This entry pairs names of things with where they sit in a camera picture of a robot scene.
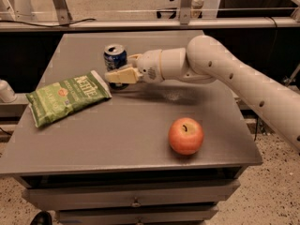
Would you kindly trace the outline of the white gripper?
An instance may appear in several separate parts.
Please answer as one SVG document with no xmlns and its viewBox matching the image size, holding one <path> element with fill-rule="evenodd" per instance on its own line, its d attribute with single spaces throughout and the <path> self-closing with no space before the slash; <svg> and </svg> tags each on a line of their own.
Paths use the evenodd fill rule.
<svg viewBox="0 0 300 225">
<path fill-rule="evenodd" d="M 143 54 L 132 54 L 127 58 L 128 65 L 105 73 L 109 83 L 138 83 L 140 79 L 145 83 L 161 83 L 160 58 L 162 50 L 148 51 Z"/>
</svg>

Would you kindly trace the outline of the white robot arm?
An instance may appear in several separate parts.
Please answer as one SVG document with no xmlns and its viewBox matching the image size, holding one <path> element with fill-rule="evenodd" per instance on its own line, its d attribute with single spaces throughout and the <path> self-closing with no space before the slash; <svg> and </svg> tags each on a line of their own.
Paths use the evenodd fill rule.
<svg viewBox="0 0 300 225">
<path fill-rule="evenodd" d="M 211 83 L 219 80 L 239 96 L 286 143 L 300 150 L 300 94 L 250 67 L 213 37 L 199 35 L 185 48 L 131 55 L 105 73 L 109 83 Z"/>
</svg>

